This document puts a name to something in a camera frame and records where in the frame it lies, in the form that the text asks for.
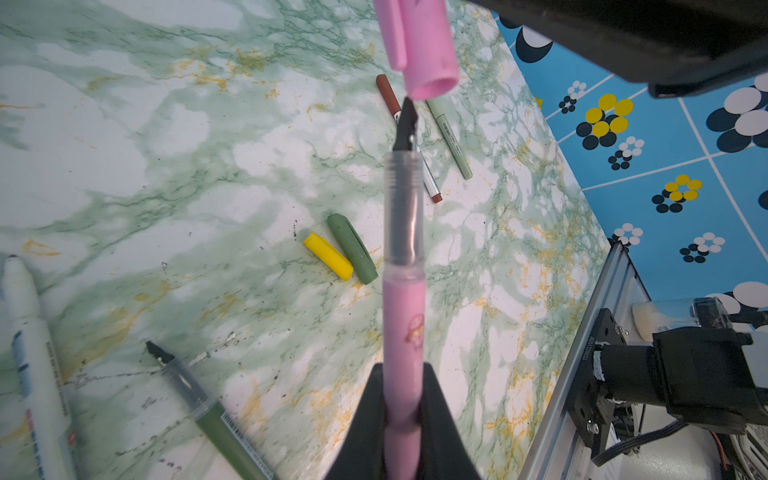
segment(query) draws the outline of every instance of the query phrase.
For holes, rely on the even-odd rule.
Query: brown marker cap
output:
[[[376,77],[376,86],[378,86],[379,91],[382,92],[382,97],[384,97],[386,106],[389,107],[389,112],[392,116],[395,116],[395,114],[402,109],[400,108],[400,103],[397,101],[395,92],[392,91],[392,85],[389,84],[389,79],[386,75],[381,74]]]

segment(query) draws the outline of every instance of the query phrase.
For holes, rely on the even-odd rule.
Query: white marker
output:
[[[2,290],[12,322],[11,347],[27,404],[26,422],[38,474],[41,480],[75,480],[78,463],[72,414],[61,391],[51,334],[40,317],[35,282],[16,255],[5,261]]]

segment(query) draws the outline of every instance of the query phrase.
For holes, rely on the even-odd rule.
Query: marble tabletop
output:
[[[146,354],[193,363],[282,480],[322,478],[382,358],[381,279],[302,245],[346,215],[382,265],[394,124],[369,0],[7,0],[0,251],[32,271],[85,478],[235,478]],[[425,354],[483,478],[515,478],[607,252],[491,15],[449,1],[449,113],[424,105]],[[0,468],[36,478],[0,306]]]

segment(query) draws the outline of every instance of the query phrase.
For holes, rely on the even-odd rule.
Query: blue floor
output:
[[[768,74],[653,99],[526,27],[499,29],[606,237],[654,300],[768,309]]]

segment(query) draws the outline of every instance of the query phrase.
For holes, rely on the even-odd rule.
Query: yellow pen cap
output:
[[[352,276],[352,264],[337,249],[333,248],[333,245],[328,243],[328,240],[312,232],[304,240],[304,245],[312,250],[312,253],[317,255],[323,263],[331,267],[331,270],[336,272],[336,275],[340,276],[341,280],[346,282]]]

